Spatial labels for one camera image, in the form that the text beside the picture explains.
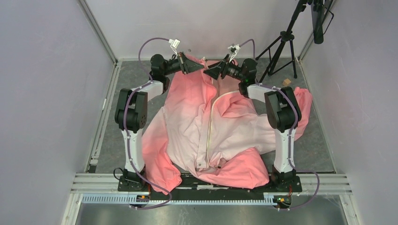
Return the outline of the pink zip-up jacket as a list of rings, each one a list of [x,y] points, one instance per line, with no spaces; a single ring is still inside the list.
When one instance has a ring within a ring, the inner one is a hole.
[[[239,81],[214,80],[202,70],[177,72],[164,106],[143,134],[145,173],[157,192],[182,183],[181,171],[216,185],[253,189],[269,182],[262,154],[276,151],[266,114],[257,114]],[[294,88],[301,110],[294,141],[308,124],[312,94]]]

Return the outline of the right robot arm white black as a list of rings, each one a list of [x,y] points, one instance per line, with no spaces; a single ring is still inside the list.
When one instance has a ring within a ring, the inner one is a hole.
[[[214,79],[231,77],[239,81],[240,93],[266,105],[266,115],[276,137],[276,156],[273,164],[271,186],[276,191],[284,191],[290,185],[288,176],[295,176],[294,137],[301,110],[291,87],[267,87],[256,83],[257,61],[245,59],[235,65],[228,58],[208,66],[204,73]]]

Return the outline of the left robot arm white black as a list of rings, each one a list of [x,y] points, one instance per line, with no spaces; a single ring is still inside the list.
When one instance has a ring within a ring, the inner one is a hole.
[[[169,75],[176,72],[186,75],[204,68],[183,52],[174,54],[170,60],[155,54],[150,63],[148,82],[134,89],[121,89],[115,110],[115,122],[122,132],[125,145],[126,162],[122,172],[124,176],[132,175],[129,184],[136,191],[142,191],[147,186],[147,177],[140,173],[145,167],[142,133],[148,118],[148,102],[168,90]]]

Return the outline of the small wooden block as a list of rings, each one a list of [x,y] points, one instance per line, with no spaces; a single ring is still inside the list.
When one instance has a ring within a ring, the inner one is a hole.
[[[285,79],[282,84],[284,87],[288,87],[292,84],[292,81],[290,79]]]

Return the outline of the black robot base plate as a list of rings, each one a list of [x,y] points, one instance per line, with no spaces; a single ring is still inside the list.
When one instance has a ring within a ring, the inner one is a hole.
[[[181,178],[182,183],[170,191],[172,194],[171,198],[168,194],[155,191],[150,184],[138,176],[134,176],[129,180],[124,175],[121,175],[118,178],[117,190],[119,192],[137,192],[141,199],[155,200],[259,200],[268,194],[286,196],[303,191],[298,176],[278,184],[270,181],[266,185],[253,189],[212,185],[196,179],[190,174],[183,174]]]

